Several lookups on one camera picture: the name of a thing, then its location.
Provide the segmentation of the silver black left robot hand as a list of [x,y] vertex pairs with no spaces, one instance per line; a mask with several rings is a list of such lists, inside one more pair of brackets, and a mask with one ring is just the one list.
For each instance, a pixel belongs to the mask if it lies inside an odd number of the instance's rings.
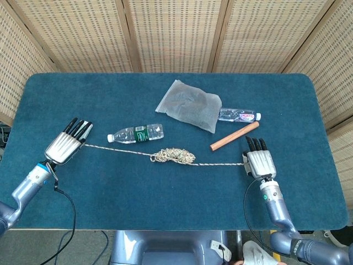
[[45,150],[46,163],[52,168],[67,163],[84,145],[93,123],[73,118]]

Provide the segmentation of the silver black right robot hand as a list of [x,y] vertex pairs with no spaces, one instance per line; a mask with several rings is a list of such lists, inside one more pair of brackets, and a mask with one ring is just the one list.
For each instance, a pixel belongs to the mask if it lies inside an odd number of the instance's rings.
[[242,157],[247,175],[254,179],[274,179],[277,175],[276,167],[265,141],[248,136],[245,139],[249,150],[244,151]]

